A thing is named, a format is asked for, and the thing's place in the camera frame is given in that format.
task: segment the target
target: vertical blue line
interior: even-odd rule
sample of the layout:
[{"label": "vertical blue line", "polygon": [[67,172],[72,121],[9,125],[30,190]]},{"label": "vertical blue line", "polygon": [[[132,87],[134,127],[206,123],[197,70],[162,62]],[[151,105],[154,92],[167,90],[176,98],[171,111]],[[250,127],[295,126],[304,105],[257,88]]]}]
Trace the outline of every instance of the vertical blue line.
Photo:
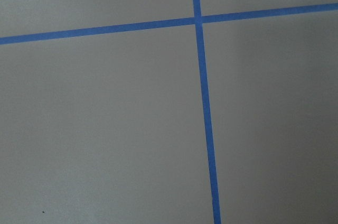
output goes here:
[{"label": "vertical blue line", "polygon": [[204,37],[203,37],[203,25],[202,25],[202,13],[201,13],[200,0],[193,0],[193,4],[194,4],[197,52],[198,52],[198,58],[199,58],[200,80],[201,80],[201,90],[202,90],[204,127],[205,127],[205,136],[206,136],[206,150],[208,152],[208,162],[209,162],[209,176],[210,176],[211,195],[212,195],[213,220],[214,220],[214,224],[221,224],[215,151],[214,151],[213,136],[212,136],[208,78],[206,74],[205,49],[204,49]]}]

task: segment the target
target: blue stripe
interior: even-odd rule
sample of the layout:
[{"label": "blue stripe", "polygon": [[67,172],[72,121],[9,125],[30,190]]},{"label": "blue stripe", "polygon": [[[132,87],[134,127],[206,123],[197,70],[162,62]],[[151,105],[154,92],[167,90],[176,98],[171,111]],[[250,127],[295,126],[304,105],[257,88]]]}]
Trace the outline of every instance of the blue stripe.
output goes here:
[{"label": "blue stripe", "polygon": [[209,162],[209,176],[210,176],[210,185],[211,185],[213,220],[215,224],[221,224],[221,214],[220,214],[220,204],[219,204],[219,195],[218,195],[215,151],[214,151],[214,146],[213,146],[209,88],[208,88],[208,77],[206,73],[205,49],[204,49],[204,37],[203,37],[200,0],[193,0],[193,4],[194,4],[194,16],[195,16],[197,52],[198,52],[198,58],[199,58],[200,80],[201,80],[201,90],[202,90],[206,150],[208,153],[208,162]]},{"label": "blue stripe", "polygon": [[41,41],[49,39],[59,39],[59,38],[72,38],[75,36],[99,35],[125,31],[157,29],[160,27],[184,26],[184,25],[192,25],[194,23],[195,23],[194,18],[190,17],[164,21],[141,22],[123,25],[104,26],[104,27],[90,27],[87,29],[78,29],[78,30],[65,30],[39,34],[17,35],[0,38],[0,45],[10,43]]},{"label": "blue stripe", "polygon": [[235,20],[243,20],[243,19],[251,19],[251,18],[262,18],[262,17],[271,17],[271,16],[280,16],[280,15],[289,15],[289,14],[304,14],[304,13],[323,12],[323,11],[332,11],[332,10],[338,10],[338,3],[312,5],[312,6],[287,7],[287,8],[249,11],[249,12],[231,13],[231,14],[208,15],[208,16],[203,16],[202,21],[203,23],[225,22],[225,21],[235,21]]}]

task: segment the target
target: blue line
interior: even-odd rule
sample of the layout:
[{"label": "blue line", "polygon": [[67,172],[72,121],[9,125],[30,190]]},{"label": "blue line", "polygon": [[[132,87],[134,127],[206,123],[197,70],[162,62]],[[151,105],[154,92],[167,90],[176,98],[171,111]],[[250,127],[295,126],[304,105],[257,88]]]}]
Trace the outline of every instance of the blue line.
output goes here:
[{"label": "blue line", "polygon": [[235,21],[235,20],[243,20],[243,19],[251,19],[251,18],[262,18],[262,17],[290,15],[290,14],[304,14],[304,13],[323,12],[323,11],[332,11],[332,10],[338,10],[338,3],[312,5],[312,6],[287,7],[287,8],[249,11],[249,12],[241,12],[241,13],[208,15],[208,16],[203,16],[202,21],[203,23],[225,22],[225,21]]},{"label": "blue line", "polygon": [[201,80],[201,90],[202,90],[206,150],[208,153],[208,162],[209,162],[209,176],[210,176],[210,185],[211,185],[213,220],[214,220],[214,224],[221,224],[221,213],[220,213],[220,204],[219,204],[219,195],[218,195],[215,151],[214,151],[213,136],[212,136],[208,77],[206,73],[205,49],[204,49],[204,37],[203,37],[203,25],[202,25],[202,13],[201,13],[200,0],[193,0],[193,4],[194,4],[194,16],[195,16],[197,52],[198,52],[198,58],[199,58],[200,80]]},{"label": "blue line", "polygon": [[59,39],[59,38],[72,38],[75,36],[99,35],[125,31],[157,29],[160,27],[184,26],[184,25],[192,25],[194,23],[195,23],[194,18],[190,17],[164,21],[141,22],[141,23],[104,26],[104,27],[90,27],[87,29],[78,29],[78,30],[64,30],[29,35],[8,36],[0,38],[0,45],[10,43],[41,41],[49,39]]}]

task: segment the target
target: floor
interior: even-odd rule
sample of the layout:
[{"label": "floor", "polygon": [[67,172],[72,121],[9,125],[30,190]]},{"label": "floor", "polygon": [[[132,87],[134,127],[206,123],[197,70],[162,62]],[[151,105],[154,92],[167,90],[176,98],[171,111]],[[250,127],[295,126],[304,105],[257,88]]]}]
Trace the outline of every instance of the floor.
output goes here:
[{"label": "floor", "polygon": [[338,222],[338,0],[0,11],[0,223]]}]

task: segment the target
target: horizontal blue line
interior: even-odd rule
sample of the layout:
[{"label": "horizontal blue line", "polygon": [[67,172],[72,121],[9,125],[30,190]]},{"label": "horizontal blue line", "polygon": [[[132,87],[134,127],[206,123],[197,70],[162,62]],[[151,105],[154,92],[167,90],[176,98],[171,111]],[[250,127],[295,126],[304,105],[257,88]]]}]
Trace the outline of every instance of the horizontal blue line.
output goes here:
[{"label": "horizontal blue line", "polygon": [[251,19],[251,18],[262,18],[262,17],[281,16],[281,15],[290,15],[290,14],[304,14],[304,13],[332,11],[332,10],[338,10],[338,3],[312,5],[312,6],[287,7],[287,8],[249,11],[249,12],[241,12],[241,13],[208,15],[208,16],[203,16],[202,21],[203,23],[225,22],[225,21],[244,20],[244,19]]},{"label": "horizontal blue line", "polygon": [[[338,10],[338,3],[278,8],[278,9],[250,11],[250,12],[241,12],[241,13],[208,15],[208,16],[202,16],[202,21],[203,23],[224,22],[224,21],[235,21],[235,20],[243,20],[243,19],[250,19],[250,18],[303,14],[303,13],[332,11],[332,10]],[[153,22],[130,23],[130,24],[122,24],[122,25],[103,26],[103,27],[90,27],[87,29],[78,29],[78,30],[64,30],[64,31],[55,31],[55,32],[46,32],[46,33],[37,33],[37,34],[28,34],[28,35],[16,35],[16,36],[7,36],[7,37],[0,38],[0,45],[10,44],[10,43],[41,41],[41,40],[49,40],[49,39],[72,38],[76,36],[85,36],[85,35],[99,35],[99,34],[108,34],[108,33],[116,33],[116,32],[158,29],[162,27],[175,27],[175,26],[185,26],[185,25],[193,25],[193,24],[195,24],[195,19],[193,17],[190,17],[190,18],[180,18],[180,19],[172,19],[172,20],[153,21]]]},{"label": "horizontal blue line", "polygon": [[41,40],[50,40],[50,39],[60,39],[60,38],[72,38],[75,36],[99,35],[99,34],[135,31],[135,30],[158,29],[161,27],[193,25],[194,23],[195,23],[195,19],[193,17],[190,17],[190,18],[180,18],[180,19],[172,19],[172,20],[164,20],[164,21],[141,22],[141,23],[131,23],[131,24],[122,24],[122,25],[113,25],[113,26],[103,26],[103,27],[90,27],[87,29],[78,29],[78,30],[64,30],[64,31],[46,32],[46,33],[38,33],[38,34],[8,36],[8,37],[0,38],[0,45],[10,44],[10,43],[22,43],[22,42],[32,42],[32,41],[41,41]]}]

